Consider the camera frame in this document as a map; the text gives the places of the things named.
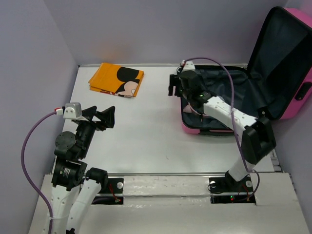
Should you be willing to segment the pink blue cat-ear headphones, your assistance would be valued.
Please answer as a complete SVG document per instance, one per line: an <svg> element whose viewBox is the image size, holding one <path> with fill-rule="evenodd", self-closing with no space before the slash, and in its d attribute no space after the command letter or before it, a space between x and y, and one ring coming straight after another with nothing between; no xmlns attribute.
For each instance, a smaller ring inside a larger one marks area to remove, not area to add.
<svg viewBox="0 0 312 234"><path fill-rule="evenodd" d="M185 99L184 97L181 97L181 104L184 104L183 108L182 108L182 112L183 113L188 113L188 114L193 114L195 116L200 117L201 119L203 118L213 118L212 116L206 115L204 113L199 113L197 112L194 107L188 102L187 99ZM201 109L201 104L205 104L208 102L207 98L201 99L201 100L196 100L195 104L199 104L199 109Z"/></svg>

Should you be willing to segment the orange cartoon mouse cloth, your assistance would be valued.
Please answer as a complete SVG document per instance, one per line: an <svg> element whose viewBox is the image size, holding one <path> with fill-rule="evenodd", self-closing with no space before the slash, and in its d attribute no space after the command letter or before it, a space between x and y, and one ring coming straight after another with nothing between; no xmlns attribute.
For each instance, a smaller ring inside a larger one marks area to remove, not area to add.
<svg viewBox="0 0 312 234"><path fill-rule="evenodd" d="M134 98L144 72L116 64L102 63L88 81L90 90L114 96Z"/></svg>

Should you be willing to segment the pink suitcase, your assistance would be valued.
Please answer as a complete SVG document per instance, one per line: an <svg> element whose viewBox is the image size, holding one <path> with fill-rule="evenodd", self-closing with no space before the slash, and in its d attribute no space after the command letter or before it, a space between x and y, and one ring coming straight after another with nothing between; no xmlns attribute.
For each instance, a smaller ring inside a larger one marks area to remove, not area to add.
<svg viewBox="0 0 312 234"><path fill-rule="evenodd" d="M312 93L312 18L296 8L272 8L248 66L195 65L201 86L251 116L297 115Z"/></svg>

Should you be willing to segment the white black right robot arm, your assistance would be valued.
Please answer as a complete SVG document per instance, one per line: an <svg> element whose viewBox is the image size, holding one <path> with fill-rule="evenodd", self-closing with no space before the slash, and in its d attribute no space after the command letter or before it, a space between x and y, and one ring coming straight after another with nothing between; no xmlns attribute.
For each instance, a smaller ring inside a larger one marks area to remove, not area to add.
<svg viewBox="0 0 312 234"><path fill-rule="evenodd" d="M168 95L184 97L192 114L212 117L233 131L240 158L225 173L224 185L229 191L236 191L259 161L276 147L273 128L266 117L250 116L234 108L233 103L227 104L217 94L206 91L200 78L194 70L171 75Z"/></svg>

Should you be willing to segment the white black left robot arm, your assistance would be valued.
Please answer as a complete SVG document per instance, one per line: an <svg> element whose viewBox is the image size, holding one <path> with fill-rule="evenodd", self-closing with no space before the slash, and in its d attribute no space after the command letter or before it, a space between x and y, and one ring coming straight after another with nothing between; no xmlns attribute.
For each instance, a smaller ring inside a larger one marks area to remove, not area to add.
<svg viewBox="0 0 312 234"><path fill-rule="evenodd" d="M75 132L60 133L55 140L51 209L42 233L79 233L94 198L107 189L107 171L94 167L88 169L83 159L94 133L114 127L115 110L115 106L99 112L96 106L83 110L79 103L65 105L63 117L76 123L77 128Z"/></svg>

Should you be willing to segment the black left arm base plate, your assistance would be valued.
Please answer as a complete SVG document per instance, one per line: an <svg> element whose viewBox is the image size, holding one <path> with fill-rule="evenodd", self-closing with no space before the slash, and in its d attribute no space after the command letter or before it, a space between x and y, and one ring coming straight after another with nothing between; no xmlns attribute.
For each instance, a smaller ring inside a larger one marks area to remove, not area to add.
<svg viewBox="0 0 312 234"><path fill-rule="evenodd" d="M123 205L123 188L123 177L109 177L107 186L96 195L92 205Z"/></svg>

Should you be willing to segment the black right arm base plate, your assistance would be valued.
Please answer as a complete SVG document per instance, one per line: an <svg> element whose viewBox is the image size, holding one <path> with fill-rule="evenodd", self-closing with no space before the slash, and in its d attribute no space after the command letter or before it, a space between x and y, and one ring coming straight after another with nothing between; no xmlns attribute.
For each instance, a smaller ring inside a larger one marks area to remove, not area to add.
<svg viewBox="0 0 312 234"><path fill-rule="evenodd" d="M249 176L241 182L226 182L225 177L210 177L207 186L212 204L256 204L253 184Z"/></svg>

